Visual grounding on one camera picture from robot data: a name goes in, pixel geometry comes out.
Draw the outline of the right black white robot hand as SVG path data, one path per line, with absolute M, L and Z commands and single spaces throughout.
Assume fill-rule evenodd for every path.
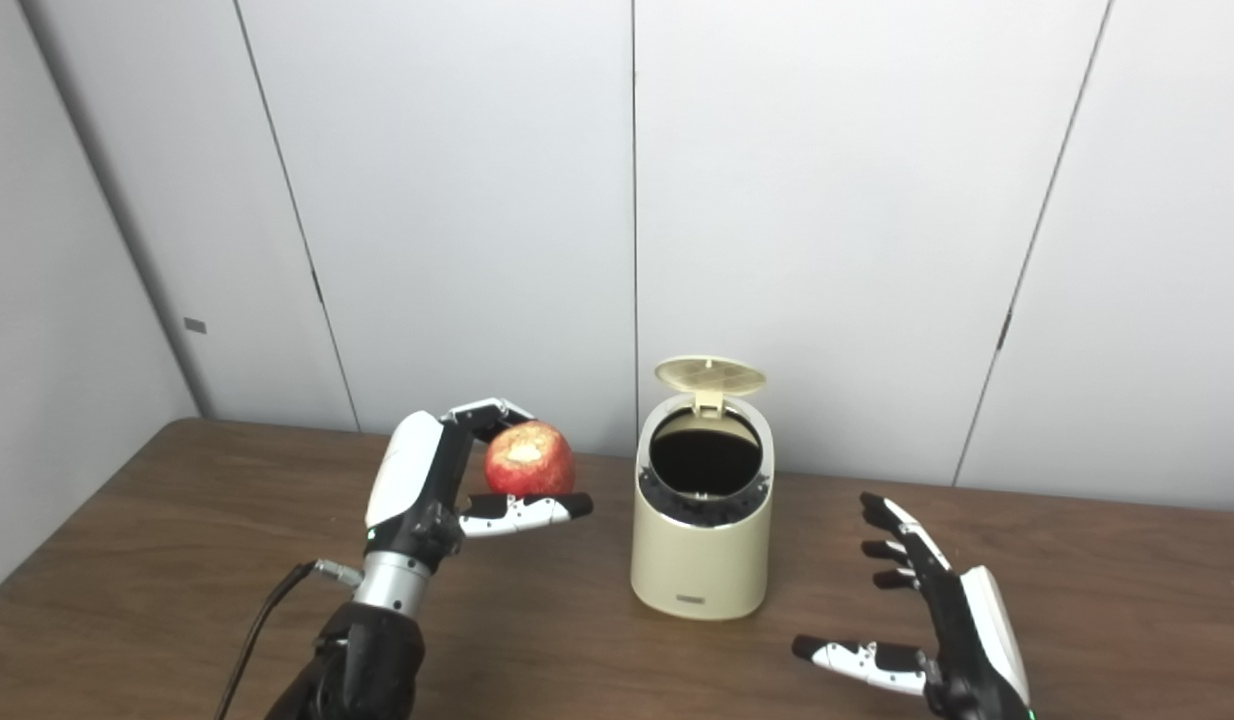
M 909 643 L 829 641 L 796 635 L 791 652 L 838 676 L 922 697 L 940 719 L 1033 719 L 1030 688 L 1016 630 L 992 571 L 955 571 L 927 529 L 891 498 L 860 493 L 861 516 L 890 538 L 861 542 L 870 559 L 890 559 L 872 583 L 909 588 L 926 601 L 937 651 Z

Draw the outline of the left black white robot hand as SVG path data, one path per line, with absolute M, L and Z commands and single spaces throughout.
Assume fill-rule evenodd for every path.
M 533 419 L 506 398 L 406 416 L 387 445 L 366 501 L 364 553 L 394 553 L 437 571 L 465 538 L 521 534 L 594 513 L 587 493 L 475 495 L 460 505 L 475 442 L 490 443 Z

